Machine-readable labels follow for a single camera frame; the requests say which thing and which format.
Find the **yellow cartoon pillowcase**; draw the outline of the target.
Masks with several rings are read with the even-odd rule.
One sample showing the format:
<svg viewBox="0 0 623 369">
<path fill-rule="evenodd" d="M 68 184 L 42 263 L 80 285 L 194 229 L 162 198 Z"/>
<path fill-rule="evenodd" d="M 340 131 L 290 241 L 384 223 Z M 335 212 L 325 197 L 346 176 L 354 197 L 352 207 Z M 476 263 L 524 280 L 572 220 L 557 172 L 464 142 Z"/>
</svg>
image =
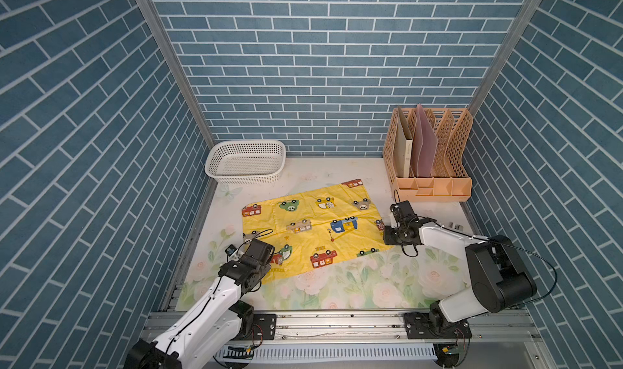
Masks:
<svg viewBox="0 0 623 369">
<path fill-rule="evenodd" d="M 389 250 L 385 224 L 362 179 L 251 202 L 242 208 L 242 226 L 247 239 L 275 247 L 267 282 Z"/>
</svg>

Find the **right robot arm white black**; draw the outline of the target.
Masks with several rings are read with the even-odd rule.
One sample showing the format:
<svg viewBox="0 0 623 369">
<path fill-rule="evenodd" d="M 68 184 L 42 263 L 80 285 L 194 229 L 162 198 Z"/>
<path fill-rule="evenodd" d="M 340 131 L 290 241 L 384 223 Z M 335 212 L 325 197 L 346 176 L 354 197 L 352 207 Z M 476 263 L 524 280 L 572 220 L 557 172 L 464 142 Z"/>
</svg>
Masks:
<svg viewBox="0 0 623 369">
<path fill-rule="evenodd" d="M 467 263 L 469 286 L 430 305 L 428 323 L 440 333 L 449 326 L 532 298 L 537 285 L 519 249 L 502 235 L 468 235 L 418 216 L 407 201 L 392 204 L 395 226 L 384 228 L 387 245 L 434 247 Z"/>
</svg>

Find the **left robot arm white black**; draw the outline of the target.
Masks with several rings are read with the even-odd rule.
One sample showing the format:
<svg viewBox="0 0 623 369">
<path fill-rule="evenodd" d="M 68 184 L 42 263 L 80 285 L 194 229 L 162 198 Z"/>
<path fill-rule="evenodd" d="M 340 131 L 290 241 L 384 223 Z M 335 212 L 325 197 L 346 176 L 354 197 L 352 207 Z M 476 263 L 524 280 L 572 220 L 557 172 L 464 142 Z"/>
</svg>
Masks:
<svg viewBox="0 0 623 369">
<path fill-rule="evenodd" d="M 261 284 L 271 269 L 275 247 L 258 239 L 218 277 L 190 310 L 167 331 L 129 350 L 125 368 L 202 368 L 225 344 L 252 331 L 254 308 L 242 297 Z"/>
</svg>

